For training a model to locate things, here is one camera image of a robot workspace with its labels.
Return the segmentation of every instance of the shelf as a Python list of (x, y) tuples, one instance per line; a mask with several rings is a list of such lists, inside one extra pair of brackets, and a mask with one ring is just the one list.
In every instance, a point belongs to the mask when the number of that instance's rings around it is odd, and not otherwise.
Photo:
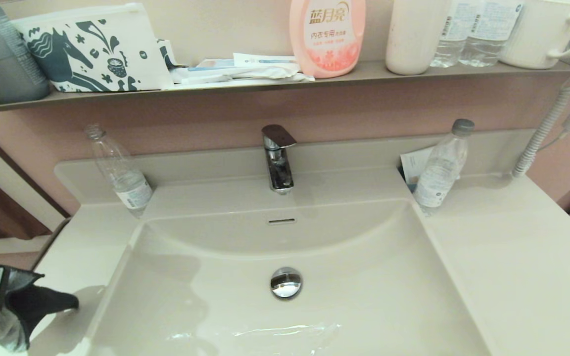
[(227, 92), (253, 92), (261, 90), (284, 90), (301, 88), (322, 88), (331, 86), (351, 86), (362, 84), (384, 84), (398, 81), (419, 81), (428, 79), (456, 79), (466, 77), (505, 77), (505, 76), (553, 76), (570, 75), (570, 64), (559, 62), (548, 70), (529, 70), (511, 67), (497, 63), (493, 67), (474, 68), (456, 65), (450, 68), (430, 68), (421, 75), (397, 75), (389, 72), (384, 61), (364, 61), (347, 75), (330, 79), (318, 79), (312, 83), (264, 84), (259, 86), (231, 86), (201, 89), (149, 90), (133, 92), (52, 92), (38, 101), (23, 101), (22, 103), (0, 105), (0, 111), (36, 108), (52, 104), (91, 103), (93, 101), (133, 99), (145, 97), (171, 97), (177, 95), (216, 94)]

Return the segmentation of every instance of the chrome drain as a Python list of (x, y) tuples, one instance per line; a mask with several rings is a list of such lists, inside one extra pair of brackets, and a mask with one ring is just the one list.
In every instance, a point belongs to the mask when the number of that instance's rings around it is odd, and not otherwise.
[(272, 274), (272, 293), (280, 300), (290, 300), (300, 293), (303, 288), (303, 277), (300, 272), (291, 268), (279, 268)]

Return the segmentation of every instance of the chrome faucet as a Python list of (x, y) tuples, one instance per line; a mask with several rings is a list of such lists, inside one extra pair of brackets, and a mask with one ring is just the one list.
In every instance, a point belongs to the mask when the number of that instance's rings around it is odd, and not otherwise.
[(296, 140), (280, 125), (267, 125), (262, 132), (267, 168), (270, 171), (270, 188), (285, 195), (294, 188), (285, 149), (294, 146)]

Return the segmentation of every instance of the laundry detergent bottle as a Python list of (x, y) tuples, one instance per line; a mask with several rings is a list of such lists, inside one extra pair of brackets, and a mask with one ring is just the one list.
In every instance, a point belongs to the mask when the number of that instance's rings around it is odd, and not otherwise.
[(318, 79), (351, 72), (365, 22), (365, 0), (292, 0), (289, 36), (302, 72)]

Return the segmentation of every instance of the sink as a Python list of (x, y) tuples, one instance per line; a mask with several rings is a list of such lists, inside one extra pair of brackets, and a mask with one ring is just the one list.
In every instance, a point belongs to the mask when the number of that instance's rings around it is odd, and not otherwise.
[(97, 319), (92, 356), (489, 354), (408, 199), (145, 221)]

